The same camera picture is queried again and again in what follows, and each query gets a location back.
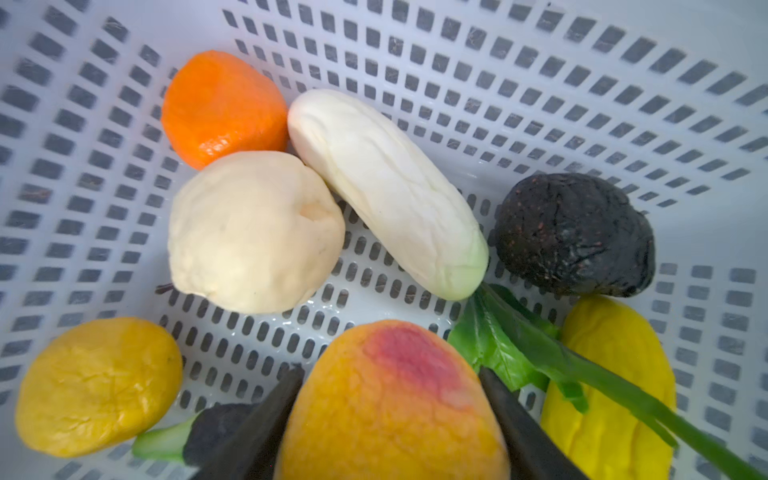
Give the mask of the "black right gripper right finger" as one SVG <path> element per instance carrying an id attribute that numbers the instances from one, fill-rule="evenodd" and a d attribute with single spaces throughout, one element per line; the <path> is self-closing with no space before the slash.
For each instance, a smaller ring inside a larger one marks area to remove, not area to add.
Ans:
<path id="1" fill-rule="evenodd" d="M 588 480 L 493 370 L 481 367 L 478 377 L 506 442 L 512 479 Z"/>

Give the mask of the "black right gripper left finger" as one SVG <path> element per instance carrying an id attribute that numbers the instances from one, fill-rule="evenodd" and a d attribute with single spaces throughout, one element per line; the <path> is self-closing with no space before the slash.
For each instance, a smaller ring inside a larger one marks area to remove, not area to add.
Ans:
<path id="1" fill-rule="evenodd" d="M 272 479 L 305 370 L 295 365 L 192 479 Z"/>

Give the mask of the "yellow red toy peach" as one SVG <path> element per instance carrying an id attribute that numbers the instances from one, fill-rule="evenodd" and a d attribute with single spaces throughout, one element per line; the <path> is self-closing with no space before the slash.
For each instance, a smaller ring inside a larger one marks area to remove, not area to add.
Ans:
<path id="1" fill-rule="evenodd" d="M 356 326 L 319 357 L 283 436 L 277 479 L 507 479 L 499 424 L 472 367 L 400 320 Z"/>

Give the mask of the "beige toy potato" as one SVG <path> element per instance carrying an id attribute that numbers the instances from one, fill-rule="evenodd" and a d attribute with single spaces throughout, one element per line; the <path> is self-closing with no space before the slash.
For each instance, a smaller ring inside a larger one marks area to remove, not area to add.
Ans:
<path id="1" fill-rule="evenodd" d="M 287 153 L 239 152 L 174 196 L 171 281 L 226 310 L 282 312 L 323 285 L 344 238 L 343 214 L 314 170 Z"/>

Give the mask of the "white perforated plastic basket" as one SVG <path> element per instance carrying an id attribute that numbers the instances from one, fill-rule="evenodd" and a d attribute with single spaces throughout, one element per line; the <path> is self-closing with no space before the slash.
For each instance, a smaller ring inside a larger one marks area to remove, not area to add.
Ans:
<path id="1" fill-rule="evenodd" d="M 168 290 L 168 215 L 192 176 L 160 123 L 196 53 L 236 55 L 287 99 L 311 88 L 388 116 L 462 192 L 485 235 L 523 177 L 624 191 L 656 237 L 630 306 L 656 330 L 681 416 L 767 468 L 767 5 L 763 1 L 5 1 L 1 5 L 1 475 L 186 479 L 129 442 L 28 449 L 22 379 L 58 335 L 136 316 L 178 341 L 166 416 L 251 403 L 344 331 L 408 320 L 447 336 L 426 292 L 355 211 L 306 304 L 246 316 Z"/>

